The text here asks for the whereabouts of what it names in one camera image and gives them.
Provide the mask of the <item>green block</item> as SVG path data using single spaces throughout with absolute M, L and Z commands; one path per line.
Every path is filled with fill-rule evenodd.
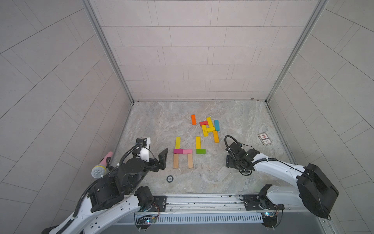
M 196 154 L 204 155 L 206 154 L 206 149 L 196 149 Z

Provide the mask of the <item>orange block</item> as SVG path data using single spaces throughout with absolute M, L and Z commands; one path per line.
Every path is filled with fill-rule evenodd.
M 196 117 L 195 117 L 195 115 L 191 115 L 191 122 L 192 122 L 192 125 L 196 125 Z
M 214 137 L 214 142 L 215 143 L 219 143 L 220 140 L 219 140 L 219 136 L 218 136 L 218 131 L 213 131 L 213 137 Z

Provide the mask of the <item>pink microphone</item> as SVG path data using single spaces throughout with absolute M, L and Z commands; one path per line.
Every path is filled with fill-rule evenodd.
M 109 152 L 98 165 L 96 165 L 91 170 L 91 175 L 93 178 L 98 179 L 105 176 L 110 172 L 114 167 L 111 165 L 111 160 L 113 157 L 113 152 Z

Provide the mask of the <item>circuit board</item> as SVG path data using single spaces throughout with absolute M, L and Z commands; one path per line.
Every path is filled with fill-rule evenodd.
M 261 213 L 263 223 L 262 225 L 267 228 L 274 229 L 278 224 L 278 216 L 275 212 L 265 212 Z
M 156 221 L 157 219 L 153 216 L 145 215 L 135 219 L 135 226 L 138 230 L 146 230 Z

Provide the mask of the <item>teal block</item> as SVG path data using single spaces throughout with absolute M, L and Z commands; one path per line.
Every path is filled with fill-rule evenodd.
M 220 131 L 220 125 L 219 125 L 219 121 L 218 120 L 214 121 L 214 127 L 215 127 L 216 131 Z

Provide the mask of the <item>aluminium rail frame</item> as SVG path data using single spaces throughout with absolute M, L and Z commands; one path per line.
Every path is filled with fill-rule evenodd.
M 311 211 L 302 202 L 299 191 L 290 187 L 266 187 L 266 191 L 257 194 L 266 196 L 273 204 L 283 204 L 284 210 Z M 166 210 L 162 214 L 208 214 L 208 213 L 238 213 L 238 212 L 258 212 L 247 211 L 244 203 L 238 199 L 242 194 L 176 194 L 160 195 L 167 196 Z M 140 212 L 145 212 L 153 203 L 153 198 L 147 195 L 137 195 L 135 205 L 140 207 Z

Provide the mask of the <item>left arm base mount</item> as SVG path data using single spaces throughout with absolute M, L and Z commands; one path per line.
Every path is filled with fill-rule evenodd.
M 167 196 L 154 196 L 153 203 L 151 207 L 145 212 L 164 212 L 166 210 Z

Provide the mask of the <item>small printed card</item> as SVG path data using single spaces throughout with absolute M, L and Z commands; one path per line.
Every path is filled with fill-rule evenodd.
M 260 134 L 258 134 L 258 137 L 259 137 L 259 139 L 261 140 L 261 142 L 264 146 L 268 146 L 268 145 L 271 145 L 273 143 L 272 140 L 269 138 L 267 133 L 260 133 Z

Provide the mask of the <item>yellow block short vertical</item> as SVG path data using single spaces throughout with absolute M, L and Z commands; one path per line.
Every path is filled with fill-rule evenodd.
M 203 131 L 203 136 L 207 137 L 208 136 L 208 131 L 207 131 L 206 125 L 202 125 L 201 128 L 202 128 L 202 131 Z

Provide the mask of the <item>orange block top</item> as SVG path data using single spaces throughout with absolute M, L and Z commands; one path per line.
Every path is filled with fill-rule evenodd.
M 195 115 L 191 115 L 191 122 L 192 122 L 192 125 L 196 125 L 196 117 L 195 117 Z

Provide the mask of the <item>orange block lower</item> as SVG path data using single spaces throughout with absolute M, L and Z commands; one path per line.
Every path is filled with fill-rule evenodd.
M 214 137 L 214 142 L 215 143 L 219 143 L 220 140 L 219 140 L 219 136 L 218 136 L 218 131 L 213 131 L 213 137 Z

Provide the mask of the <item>right circuit board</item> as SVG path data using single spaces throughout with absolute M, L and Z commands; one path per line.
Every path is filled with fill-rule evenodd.
M 263 223 L 262 225 L 267 228 L 274 229 L 278 224 L 278 216 L 275 212 L 265 212 L 261 213 Z

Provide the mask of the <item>magenta block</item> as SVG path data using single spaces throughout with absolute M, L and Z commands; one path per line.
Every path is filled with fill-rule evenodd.
M 174 149 L 174 150 L 173 150 L 173 153 L 174 153 L 174 154 L 183 154 L 183 153 L 184 153 L 184 150 L 183 150 L 183 149 Z

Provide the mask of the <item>tan wooden block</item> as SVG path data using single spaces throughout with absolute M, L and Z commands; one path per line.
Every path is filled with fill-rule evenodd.
M 179 168 L 179 154 L 173 155 L 173 169 Z
M 193 155 L 188 154 L 188 168 L 192 169 L 193 168 Z

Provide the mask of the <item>pink block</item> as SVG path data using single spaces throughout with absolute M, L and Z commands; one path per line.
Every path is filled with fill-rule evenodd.
M 188 155 L 188 154 L 192 154 L 193 153 L 193 150 L 192 149 L 184 149 L 183 150 L 183 154 L 184 155 Z

